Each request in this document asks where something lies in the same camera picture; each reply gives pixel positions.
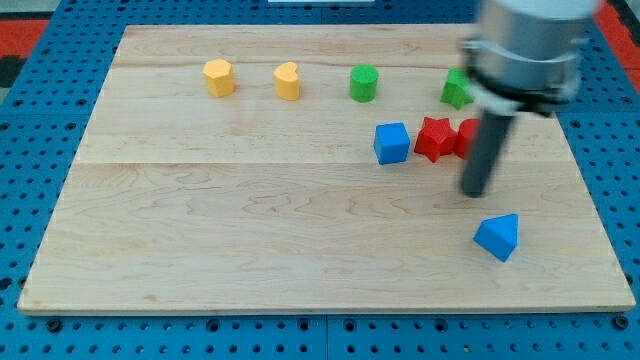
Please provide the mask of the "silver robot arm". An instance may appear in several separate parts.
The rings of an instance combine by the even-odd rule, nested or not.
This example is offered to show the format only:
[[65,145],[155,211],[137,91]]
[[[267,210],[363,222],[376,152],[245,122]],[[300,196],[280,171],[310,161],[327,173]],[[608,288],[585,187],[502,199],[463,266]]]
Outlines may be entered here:
[[485,0],[461,48],[469,91],[493,116],[548,115],[579,90],[597,0]]

